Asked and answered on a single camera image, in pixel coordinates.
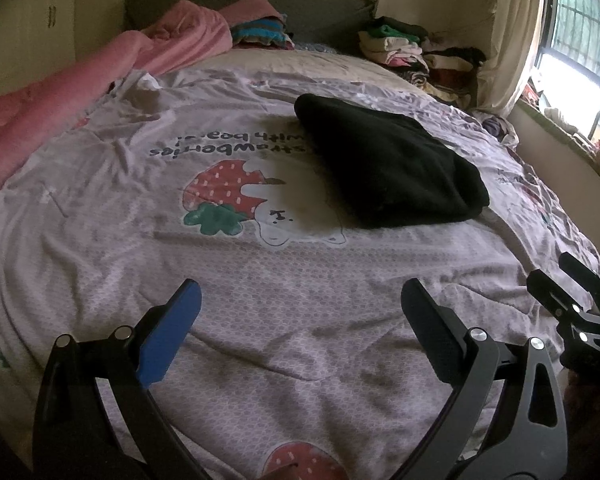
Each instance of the metal screw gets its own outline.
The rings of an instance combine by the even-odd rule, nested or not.
[[[68,334],[62,334],[62,335],[58,336],[58,339],[56,339],[56,346],[58,348],[64,348],[70,342],[71,342],[71,336]]]
[[[124,341],[125,339],[129,339],[134,330],[127,325],[119,326],[113,335],[116,339],[120,339],[120,341]]]
[[[469,335],[476,341],[485,341],[487,339],[487,333],[481,328],[472,328]]]
[[[542,342],[542,339],[538,337],[532,337],[531,346],[536,350],[542,350],[544,348],[544,343]]]

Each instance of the striped pillow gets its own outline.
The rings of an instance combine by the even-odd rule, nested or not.
[[[275,45],[280,48],[284,48],[286,45],[285,24],[274,17],[235,25],[231,28],[231,36],[234,38],[234,45],[259,43],[265,46]]]

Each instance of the gray headboard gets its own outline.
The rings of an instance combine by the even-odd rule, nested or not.
[[[142,29],[179,0],[125,0],[125,30]],[[190,0],[221,9],[237,0]],[[269,0],[287,15],[287,30],[295,41],[324,43],[346,54],[358,54],[357,32],[376,14],[378,0]]]

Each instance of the green towel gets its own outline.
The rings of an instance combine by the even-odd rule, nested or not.
[[[406,38],[413,43],[420,44],[420,38],[413,34],[403,34],[399,30],[389,27],[389,25],[382,25],[381,27],[371,27],[366,30],[369,35],[373,38]]]

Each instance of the strawberry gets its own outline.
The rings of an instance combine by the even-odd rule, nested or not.
[[[230,205],[233,211],[245,215],[244,219],[253,220],[257,206],[265,200],[245,196],[240,190],[245,184],[265,184],[267,179],[260,171],[244,171],[244,163],[244,160],[222,160],[199,173],[184,190],[184,209],[194,211],[205,202]]]
[[[296,464],[293,473],[297,478],[316,480],[349,480],[344,468],[318,447],[306,442],[289,442],[277,447],[267,459],[262,475],[276,469]]]

